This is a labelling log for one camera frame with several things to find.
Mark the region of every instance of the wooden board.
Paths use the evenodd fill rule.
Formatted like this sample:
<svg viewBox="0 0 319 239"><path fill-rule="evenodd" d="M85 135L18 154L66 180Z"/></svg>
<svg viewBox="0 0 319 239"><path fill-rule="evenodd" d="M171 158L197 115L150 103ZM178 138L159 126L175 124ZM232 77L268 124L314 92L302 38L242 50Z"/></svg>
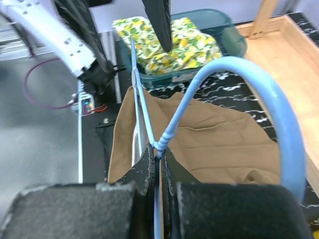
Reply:
<svg viewBox="0 0 319 239"><path fill-rule="evenodd" d="M248 37L252 27L237 29ZM269 19L263 37L246 40L245 58L276 80L297 115L308 154L307 178L319 195L319 48L288 16Z"/></svg>

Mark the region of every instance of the yellow patterned cloth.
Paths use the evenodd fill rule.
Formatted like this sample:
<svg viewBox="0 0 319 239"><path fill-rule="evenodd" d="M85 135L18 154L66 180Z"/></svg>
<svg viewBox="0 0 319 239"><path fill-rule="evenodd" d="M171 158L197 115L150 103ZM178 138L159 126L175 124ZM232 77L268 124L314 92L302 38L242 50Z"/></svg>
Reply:
<svg viewBox="0 0 319 239"><path fill-rule="evenodd" d="M169 53L163 51L152 25L143 17L116 20L113 28L129 49L134 39L137 61L147 75L201 67L222 56L216 40L187 17L172 21L173 50Z"/></svg>

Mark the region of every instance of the purple cable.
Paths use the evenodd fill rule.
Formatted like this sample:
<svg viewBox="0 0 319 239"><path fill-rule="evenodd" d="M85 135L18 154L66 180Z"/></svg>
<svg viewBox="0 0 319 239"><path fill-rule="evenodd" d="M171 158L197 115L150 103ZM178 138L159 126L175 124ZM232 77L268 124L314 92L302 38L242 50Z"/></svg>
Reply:
<svg viewBox="0 0 319 239"><path fill-rule="evenodd" d="M74 104L74 102L71 102L71 103L68 103L64 106L50 106L50 105L46 105L46 104L43 104L43 103L40 103L38 101L36 101L29 93L29 90L28 90L28 87L27 87L27 82L28 82L28 79L29 79L29 76L30 74L32 73L32 71L37 68L38 66L40 65L43 65L45 63L48 63L48 62L51 62L51 61L56 61L56 60L59 60L59 58L55 57L55 58L51 58L51 59L48 59L48 60L45 60L45 61L42 61L42 62L39 62L37 63L36 65L32 66L28 72L26 73L24 79L23 79L23 93L25 95L25 97L32 103L34 103L35 105L37 106L40 106L40 107L43 107L43 108L46 108L46 109L51 109L51 110L61 110L61 109L66 109L70 106L72 106ZM74 90L75 92L77 92L77 89L67 80L65 80L63 78L64 82L66 84L69 85L69 87Z"/></svg>

